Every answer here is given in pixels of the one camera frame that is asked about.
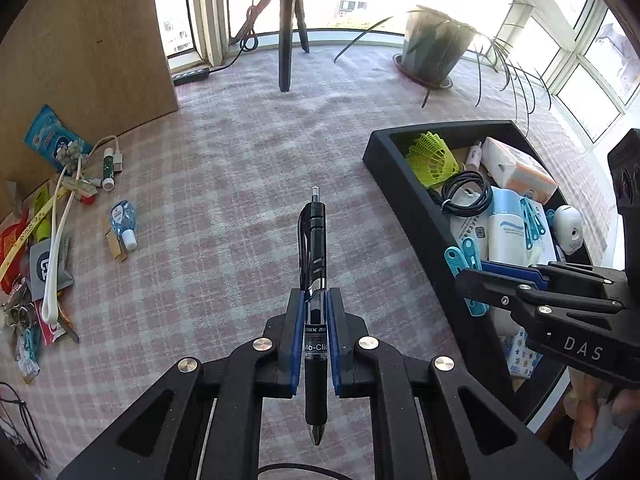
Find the yellow shuttlecock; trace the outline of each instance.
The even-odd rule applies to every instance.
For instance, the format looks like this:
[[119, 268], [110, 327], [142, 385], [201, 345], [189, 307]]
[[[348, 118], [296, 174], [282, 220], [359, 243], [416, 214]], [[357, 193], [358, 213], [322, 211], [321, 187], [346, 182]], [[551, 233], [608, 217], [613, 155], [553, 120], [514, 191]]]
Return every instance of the yellow shuttlecock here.
[[431, 132], [420, 134], [409, 148], [406, 160], [425, 187], [444, 182], [460, 170], [460, 165], [444, 140]]

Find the white bottle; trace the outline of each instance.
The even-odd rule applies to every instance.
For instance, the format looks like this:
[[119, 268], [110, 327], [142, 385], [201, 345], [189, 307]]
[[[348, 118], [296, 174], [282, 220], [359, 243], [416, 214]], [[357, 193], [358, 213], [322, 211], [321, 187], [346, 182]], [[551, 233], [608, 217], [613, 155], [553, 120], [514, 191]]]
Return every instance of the white bottle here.
[[482, 140], [478, 140], [466, 154], [465, 170], [478, 171], [482, 160]]
[[501, 264], [526, 266], [527, 247], [520, 196], [511, 189], [492, 189], [494, 200], [487, 224], [489, 259]]

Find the pen tip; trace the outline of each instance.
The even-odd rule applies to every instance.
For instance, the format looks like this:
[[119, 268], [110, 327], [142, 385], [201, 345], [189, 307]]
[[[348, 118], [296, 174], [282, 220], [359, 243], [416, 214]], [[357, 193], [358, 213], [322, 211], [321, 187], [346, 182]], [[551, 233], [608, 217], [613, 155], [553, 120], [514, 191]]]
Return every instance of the pen tip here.
[[314, 443], [314, 446], [320, 446], [320, 441], [324, 435], [324, 424], [309, 424], [308, 429], [311, 442]]

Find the black pen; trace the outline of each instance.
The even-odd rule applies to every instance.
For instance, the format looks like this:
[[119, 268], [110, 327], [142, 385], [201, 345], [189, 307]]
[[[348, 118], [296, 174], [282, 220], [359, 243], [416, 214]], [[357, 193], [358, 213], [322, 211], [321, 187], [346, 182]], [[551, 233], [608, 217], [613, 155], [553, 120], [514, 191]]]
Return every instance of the black pen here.
[[305, 293], [305, 420], [315, 446], [320, 444], [326, 414], [326, 233], [319, 189], [298, 221], [300, 289]]

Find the wet wipes package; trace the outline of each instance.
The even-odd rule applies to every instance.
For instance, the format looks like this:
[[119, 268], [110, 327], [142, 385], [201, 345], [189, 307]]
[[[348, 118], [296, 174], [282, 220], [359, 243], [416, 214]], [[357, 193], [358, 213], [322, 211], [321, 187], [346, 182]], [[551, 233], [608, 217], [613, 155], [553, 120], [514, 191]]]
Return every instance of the wet wipes package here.
[[56, 160], [56, 153], [73, 140], [78, 141], [83, 153], [91, 151], [92, 146], [88, 142], [62, 126], [49, 105], [40, 109], [24, 138], [25, 144], [46, 158], [57, 171], [62, 171], [62, 164]]

